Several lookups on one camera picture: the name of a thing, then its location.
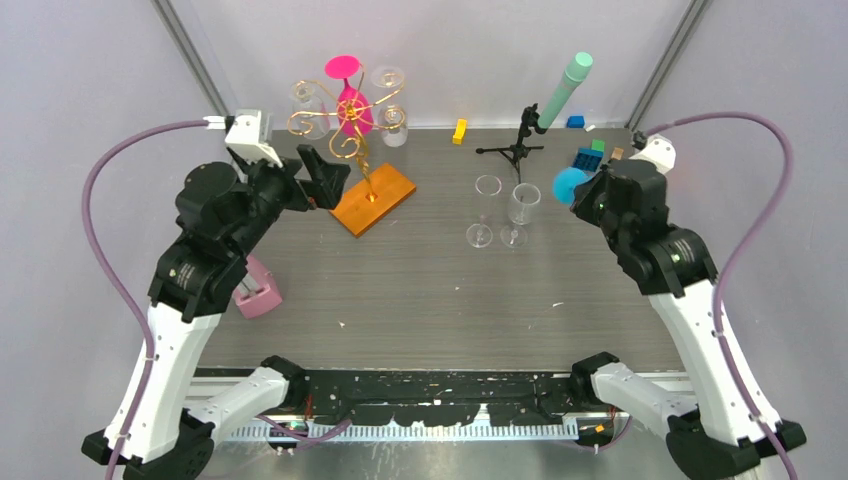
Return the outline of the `blue wine glass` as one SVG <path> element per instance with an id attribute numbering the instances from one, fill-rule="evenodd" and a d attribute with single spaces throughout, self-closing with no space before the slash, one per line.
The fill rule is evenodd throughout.
<path id="1" fill-rule="evenodd" d="M 570 206 L 575 201 L 575 189 L 589 179 L 590 176 L 586 172 L 568 167 L 555 176 L 552 193 L 560 203 Z"/>

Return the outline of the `clear round wine glass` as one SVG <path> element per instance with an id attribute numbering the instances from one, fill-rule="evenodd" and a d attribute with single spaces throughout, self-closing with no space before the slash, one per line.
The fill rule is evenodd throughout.
<path id="1" fill-rule="evenodd" d="M 524 246 L 528 241 L 529 225 L 541 203 L 541 192 L 531 183 L 520 183 L 512 190 L 507 204 L 507 221 L 500 230 L 502 243 L 510 249 Z"/>

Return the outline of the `clear flute wine glass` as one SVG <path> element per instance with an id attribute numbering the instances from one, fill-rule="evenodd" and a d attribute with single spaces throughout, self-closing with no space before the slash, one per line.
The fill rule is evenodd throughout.
<path id="1" fill-rule="evenodd" d="M 491 216 L 502 182 L 497 176 L 481 175 L 475 180 L 474 189 L 476 218 L 466 230 L 466 240 L 470 246 L 482 249 L 488 247 L 494 238 Z"/>

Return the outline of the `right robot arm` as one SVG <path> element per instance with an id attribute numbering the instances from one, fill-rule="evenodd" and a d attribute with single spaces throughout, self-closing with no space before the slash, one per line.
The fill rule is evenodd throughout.
<path id="1" fill-rule="evenodd" d="M 569 168 L 555 182 L 557 198 L 597 226 L 618 265 L 668 330 L 689 376 L 683 398 L 601 352 L 575 363 L 574 403 L 624 410 L 660 437 L 691 479 L 725 479 L 786 458 L 805 444 L 802 426 L 784 419 L 759 388 L 716 302 L 718 272 L 703 239 L 671 224 L 667 181 L 645 160 L 619 160 L 596 174 Z"/>

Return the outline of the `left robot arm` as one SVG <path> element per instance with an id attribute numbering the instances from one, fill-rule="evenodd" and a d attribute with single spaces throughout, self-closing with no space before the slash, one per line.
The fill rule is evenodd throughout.
<path id="1" fill-rule="evenodd" d="M 151 336 L 110 425 L 87 435 L 82 453 L 115 462 L 128 479 L 194 479 L 215 446 L 267 410 L 298 412 L 309 394 L 304 370 L 278 356 L 245 380 L 190 407 L 185 399 L 200 355 L 248 273 L 248 258 L 286 210 L 331 210 L 350 168 L 309 145 L 280 164 L 211 162 L 186 177 L 176 197 L 180 235 L 162 254 L 148 291 Z"/>

